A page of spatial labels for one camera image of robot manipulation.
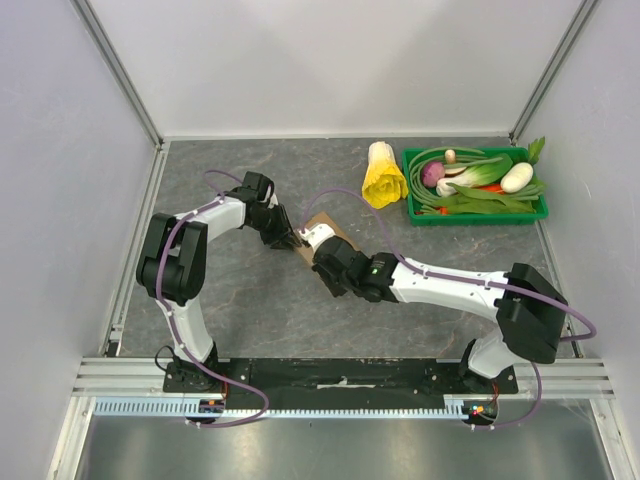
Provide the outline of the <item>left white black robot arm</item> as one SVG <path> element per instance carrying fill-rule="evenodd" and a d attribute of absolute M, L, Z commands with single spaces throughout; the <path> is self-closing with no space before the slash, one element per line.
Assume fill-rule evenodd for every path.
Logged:
<path fill-rule="evenodd" d="M 292 250 L 299 245 L 276 194 L 228 192 L 178 215 L 152 216 L 136 268 L 136 281 L 161 308 L 177 356 L 191 362 L 185 382 L 208 393 L 219 382 L 215 343 L 208 333 L 199 294 L 206 276 L 208 244 L 244 227 L 257 231 L 264 245 Z"/>

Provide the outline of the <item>brown cardboard express box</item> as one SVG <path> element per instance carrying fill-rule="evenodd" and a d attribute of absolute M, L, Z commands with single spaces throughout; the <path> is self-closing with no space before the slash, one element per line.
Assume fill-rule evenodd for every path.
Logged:
<path fill-rule="evenodd" d="M 335 236 L 334 237 L 340 237 L 343 240 L 345 240 L 350 246 L 352 247 L 356 247 L 356 243 L 337 225 L 337 223 L 332 220 L 329 215 L 326 212 L 320 212 L 318 214 L 316 214 L 315 216 L 313 216 L 306 224 L 304 227 L 298 227 L 294 230 L 294 233 L 298 236 L 298 230 L 302 229 L 302 228 L 309 228 L 313 225 L 315 225 L 316 223 L 326 223 L 329 226 L 331 226 L 334 231 L 335 231 Z M 311 267 L 313 265 L 313 258 L 314 255 L 316 253 L 316 251 L 318 250 L 318 248 L 313 251 L 311 248 L 307 248 L 302 244 L 302 247 L 299 249 L 296 249 L 295 251 L 304 259 L 304 261 L 306 262 L 306 264 Z"/>

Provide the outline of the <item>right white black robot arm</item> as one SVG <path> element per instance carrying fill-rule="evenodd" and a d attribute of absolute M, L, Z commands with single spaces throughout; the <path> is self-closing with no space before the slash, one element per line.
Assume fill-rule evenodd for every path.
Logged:
<path fill-rule="evenodd" d="M 497 327 L 473 340 L 458 381 L 477 394 L 520 361 L 555 362 L 566 300 L 539 272 L 516 263 L 509 272 L 468 272 L 433 267 L 391 253 L 367 256 L 333 235 L 312 244 L 312 270 L 333 296 L 348 292 L 371 303 L 424 303 L 493 320 Z"/>

